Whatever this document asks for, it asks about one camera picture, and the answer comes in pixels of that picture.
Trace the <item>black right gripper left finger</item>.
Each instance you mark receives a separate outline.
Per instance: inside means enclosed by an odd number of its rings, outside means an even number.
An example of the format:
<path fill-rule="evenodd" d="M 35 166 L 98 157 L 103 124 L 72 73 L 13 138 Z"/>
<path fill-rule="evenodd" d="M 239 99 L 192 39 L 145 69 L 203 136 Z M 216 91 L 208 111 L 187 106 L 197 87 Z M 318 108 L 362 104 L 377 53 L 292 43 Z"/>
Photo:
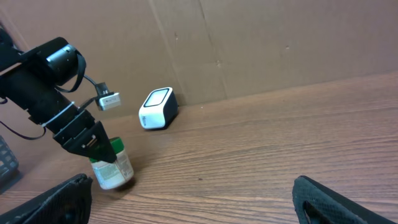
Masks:
<path fill-rule="evenodd" d="M 1 215 L 3 224 L 87 224 L 93 179 L 77 174 Z"/>

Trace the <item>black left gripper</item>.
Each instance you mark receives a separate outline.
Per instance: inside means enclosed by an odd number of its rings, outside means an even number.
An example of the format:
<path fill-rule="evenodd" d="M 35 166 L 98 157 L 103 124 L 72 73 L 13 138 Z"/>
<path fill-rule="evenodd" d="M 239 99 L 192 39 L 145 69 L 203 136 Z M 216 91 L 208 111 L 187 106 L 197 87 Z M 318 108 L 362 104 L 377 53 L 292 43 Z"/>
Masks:
<path fill-rule="evenodd" d="M 69 108 L 46 127 L 53 132 L 53 139 L 69 153 L 108 163 L 117 158 L 103 124 L 95 123 L 87 110 Z"/>

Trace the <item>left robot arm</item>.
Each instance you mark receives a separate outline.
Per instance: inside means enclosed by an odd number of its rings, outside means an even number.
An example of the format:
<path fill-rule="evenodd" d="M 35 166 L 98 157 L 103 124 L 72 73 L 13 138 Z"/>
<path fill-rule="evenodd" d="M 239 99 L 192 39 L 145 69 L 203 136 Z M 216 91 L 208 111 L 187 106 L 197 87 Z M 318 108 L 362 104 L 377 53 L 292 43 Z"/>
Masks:
<path fill-rule="evenodd" d="M 53 133 L 53 139 L 72 154 L 113 163 L 116 160 L 101 122 L 87 110 L 95 102 L 101 111 L 119 106 L 117 92 L 105 83 L 92 82 L 97 95 L 80 106 L 65 97 L 66 82 L 75 78 L 69 90 L 76 91 L 85 74 L 82 54 L 64 38 L 57 37 L 28 52 L 16 48 L 9 34 L 1 30 L 1 98 L 26 110 L 29 119 Z"/>

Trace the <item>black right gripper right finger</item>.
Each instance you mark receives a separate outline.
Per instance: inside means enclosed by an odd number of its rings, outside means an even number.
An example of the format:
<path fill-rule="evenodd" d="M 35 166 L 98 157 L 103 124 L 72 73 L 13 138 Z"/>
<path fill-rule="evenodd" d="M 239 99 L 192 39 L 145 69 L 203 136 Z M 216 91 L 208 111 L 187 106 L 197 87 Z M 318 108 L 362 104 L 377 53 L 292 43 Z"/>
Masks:
<path fill-rule="evenodd" d="M 395 224 L 304 175 L 294 180 L 292 200 L 300 224 Z"/>

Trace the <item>green lid white jar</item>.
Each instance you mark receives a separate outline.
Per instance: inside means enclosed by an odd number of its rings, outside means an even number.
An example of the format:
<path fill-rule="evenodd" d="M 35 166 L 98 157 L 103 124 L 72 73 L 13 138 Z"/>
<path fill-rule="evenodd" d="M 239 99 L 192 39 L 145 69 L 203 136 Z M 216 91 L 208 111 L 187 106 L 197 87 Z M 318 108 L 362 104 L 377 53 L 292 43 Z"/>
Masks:
<path fill-rule="evenodd" d="M 118 188 L 134 177 L 134 170 L 124 148 L 122 139 L 120 137 L 115 137 L 110 139 L 110 143 L 117 157 L 113 163 L 90 158 L 90 163 L 97 181 L 104 190 Z"/>

